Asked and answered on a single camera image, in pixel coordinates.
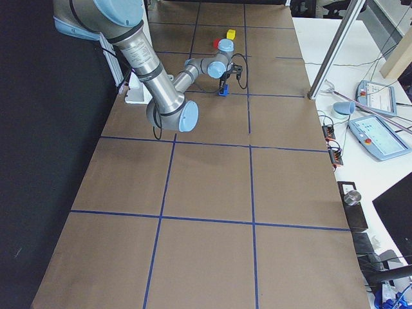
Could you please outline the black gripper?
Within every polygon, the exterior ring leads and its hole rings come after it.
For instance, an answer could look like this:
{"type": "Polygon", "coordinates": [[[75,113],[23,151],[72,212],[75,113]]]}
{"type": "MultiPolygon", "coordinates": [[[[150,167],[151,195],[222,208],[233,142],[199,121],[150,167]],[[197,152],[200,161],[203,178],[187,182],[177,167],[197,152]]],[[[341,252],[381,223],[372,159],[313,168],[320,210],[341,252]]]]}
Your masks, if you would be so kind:
{"type": "Polygon", "coordinates": [[[232,74],[236,75],[236,80],[240,80],[242,76],[242,65],[232,63],[226,70],[226,72],[220,78],[219,90],[222,86],[227,84],[226,80],[230,78],[232,74]]]}

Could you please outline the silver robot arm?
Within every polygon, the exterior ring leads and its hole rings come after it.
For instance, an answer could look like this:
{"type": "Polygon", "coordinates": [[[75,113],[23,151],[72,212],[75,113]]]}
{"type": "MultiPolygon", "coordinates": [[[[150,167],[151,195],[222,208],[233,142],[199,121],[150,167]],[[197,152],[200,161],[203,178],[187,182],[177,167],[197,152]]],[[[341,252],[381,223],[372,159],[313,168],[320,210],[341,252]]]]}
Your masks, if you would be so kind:
{"type": "Polygon", "coordinates": [[[171,80],[144,33],[144,5],[141,1],[54,1],[56,29],[63,34],[97,41],[103,35],[119,48],[131,71],[152,99],[146,115],[160,129],[188,132],[198,121],[199,110],[187,100],[185,91],[201,74],[225,82],[242,67],[233,63],[234,43],[222,39],[215,56],[189,59],[184,70],[171,80]]]}

